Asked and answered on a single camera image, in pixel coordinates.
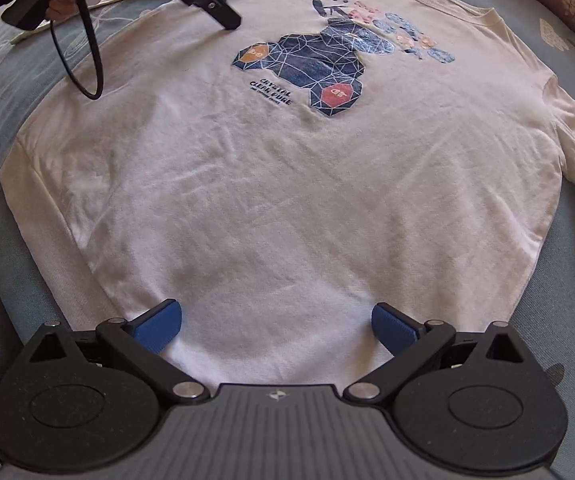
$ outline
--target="logo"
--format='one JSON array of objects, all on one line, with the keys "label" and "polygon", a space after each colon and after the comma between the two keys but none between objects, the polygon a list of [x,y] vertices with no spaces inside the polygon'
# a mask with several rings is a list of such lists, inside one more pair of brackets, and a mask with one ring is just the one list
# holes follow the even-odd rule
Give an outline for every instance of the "logo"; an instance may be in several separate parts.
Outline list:
[{"label": "logo", "polygon": [[283,390],[275,390],[272,393],[268,394],[268,397],[270,399],[274,399],[277,402],[279,402],[279,400],[285,399],[288,396],[287,393],[285,393]]},{"label": "logo", "polygon": [[283,103],[286,105],[292,104],[292,99],[289,98],[291,92],[282,86],[275,85],[267,79],[261,79],[260,81],[250,81],[250,89],[258,92],[273,103]]},{"label": "logo", "polygon": [[270,50],[267,44],[260,44],[256,46],[251,46],[245,54],[240,58],[244,63],[251,63],[252,61],[258,61],[269,56]]},{"label": "logo", "polygon": [[350,99],[354,90],[352,85],[347,83],[337,83],[336,85],[328,86],[321,92],[321,101],[327,104],[330,108],[336,108],[346,104]]}]

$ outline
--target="graphic print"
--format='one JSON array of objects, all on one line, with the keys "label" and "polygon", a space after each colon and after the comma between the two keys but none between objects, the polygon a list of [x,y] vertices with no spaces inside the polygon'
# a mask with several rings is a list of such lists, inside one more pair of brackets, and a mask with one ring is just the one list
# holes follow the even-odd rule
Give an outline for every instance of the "graphic print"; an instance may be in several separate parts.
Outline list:
[{"label": "graphic print", "polygon": [[[398,46],[418,59],[424,59],[425,51],[441,63],[455,60],[398,14],[381,14],[358,0],[353,6],[349,0],[331,0],[328,6],[321,0],[312,0],[312,7],[327,19],[328,26],[320,33],[289,34],[276,43],[253,44],[239,51],[232,64],[241,70],[266,68],[299,88],[308,88],[310,106],[331,117],[350,108],[361,95],[359,77],[365,72],[365,65],[357,52],[386,56]],[[392,42],[365,25],[392,35]]]}]

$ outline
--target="wrinkled fabric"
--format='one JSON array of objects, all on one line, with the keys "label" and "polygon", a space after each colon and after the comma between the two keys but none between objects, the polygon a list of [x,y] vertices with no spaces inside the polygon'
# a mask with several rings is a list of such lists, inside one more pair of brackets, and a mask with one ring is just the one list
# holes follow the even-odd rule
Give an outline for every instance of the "wrinkled fabric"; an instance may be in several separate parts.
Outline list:
[{"label": "wrinkled fabric", "polygon": [[21,128],[2,184],[72,326],[177,298],[165,356],[210,386],[343,387],[387,358],[377,301],[508,319],[575,182],[552,72],[458,0],[229,2],[235,32],[176,2],[137,20],[103,98],[62,83]]}]

